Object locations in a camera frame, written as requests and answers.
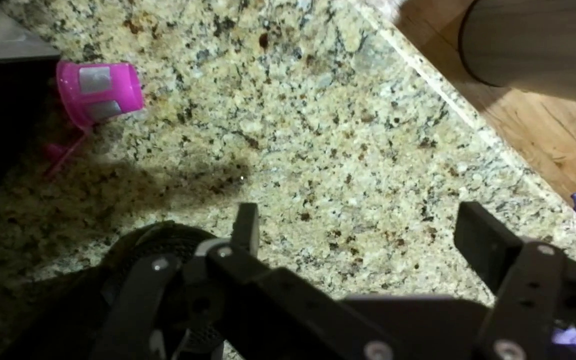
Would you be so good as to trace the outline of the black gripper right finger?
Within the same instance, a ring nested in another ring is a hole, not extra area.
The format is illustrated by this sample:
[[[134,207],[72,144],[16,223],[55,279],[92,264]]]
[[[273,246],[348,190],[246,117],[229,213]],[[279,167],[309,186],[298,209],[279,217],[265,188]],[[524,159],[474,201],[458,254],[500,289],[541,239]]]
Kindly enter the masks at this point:
[[[576,261],[521,240],[478,202],[458,207],[454,246],[494,295],[478,360],[576,360]]]

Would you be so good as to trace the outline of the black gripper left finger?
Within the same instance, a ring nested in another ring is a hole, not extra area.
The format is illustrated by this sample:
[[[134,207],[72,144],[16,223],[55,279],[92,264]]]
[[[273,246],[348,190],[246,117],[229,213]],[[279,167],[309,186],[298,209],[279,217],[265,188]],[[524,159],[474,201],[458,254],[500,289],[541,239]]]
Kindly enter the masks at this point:
[[[393,360],[392,338],[285,268],[256,259],[257,209],[232,234],[143,228],[109,281],[109,312],[90,360]]]

